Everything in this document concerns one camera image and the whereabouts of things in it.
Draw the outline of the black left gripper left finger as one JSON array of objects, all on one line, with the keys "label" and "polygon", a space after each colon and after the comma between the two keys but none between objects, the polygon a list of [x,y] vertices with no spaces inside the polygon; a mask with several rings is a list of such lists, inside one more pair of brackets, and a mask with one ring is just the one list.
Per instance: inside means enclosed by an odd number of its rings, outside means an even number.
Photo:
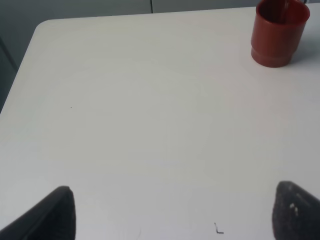
[{"label": "black left gripper left finger", "polygon": [[0,231],[2,240],[74,240],[76,207],[70,187],[59,186]]}]

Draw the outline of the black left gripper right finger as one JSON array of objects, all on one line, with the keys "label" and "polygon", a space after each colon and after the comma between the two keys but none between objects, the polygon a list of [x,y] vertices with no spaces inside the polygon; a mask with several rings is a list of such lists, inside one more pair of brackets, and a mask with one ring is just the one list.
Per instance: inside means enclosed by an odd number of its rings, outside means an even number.
[{"label": "black left gripper right finger", "polygon": [[292,181],[280,181],[272,210],[276,240],[319,240],[320,200]]}]

